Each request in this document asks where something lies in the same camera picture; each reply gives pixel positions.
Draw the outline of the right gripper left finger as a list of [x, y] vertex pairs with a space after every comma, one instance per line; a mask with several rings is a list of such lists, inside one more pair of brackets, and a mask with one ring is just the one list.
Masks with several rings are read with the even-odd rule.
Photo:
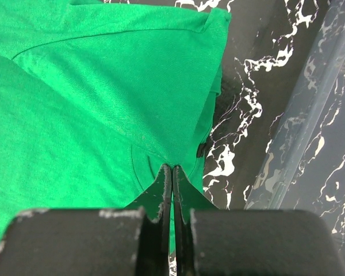
[[126, 207], [144, 211], [136, 275], [169, 275], [172, 187], [171, 167], [163, 164], [153, 183]]

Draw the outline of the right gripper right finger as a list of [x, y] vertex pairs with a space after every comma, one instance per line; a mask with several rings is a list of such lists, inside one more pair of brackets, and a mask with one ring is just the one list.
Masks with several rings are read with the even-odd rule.
[[177, 275], [196, 275], [191, 211], [216, 210], [217, 207], [193, 186], [181, 166], [175, 166], [172, 171]]

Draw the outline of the green t shirt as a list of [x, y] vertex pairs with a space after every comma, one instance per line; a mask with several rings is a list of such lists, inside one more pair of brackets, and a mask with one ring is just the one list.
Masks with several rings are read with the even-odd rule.
[[34, 208], [123, 208], [180, 165], [203, 189], [231, 15], [0, 1], [0, 239]]

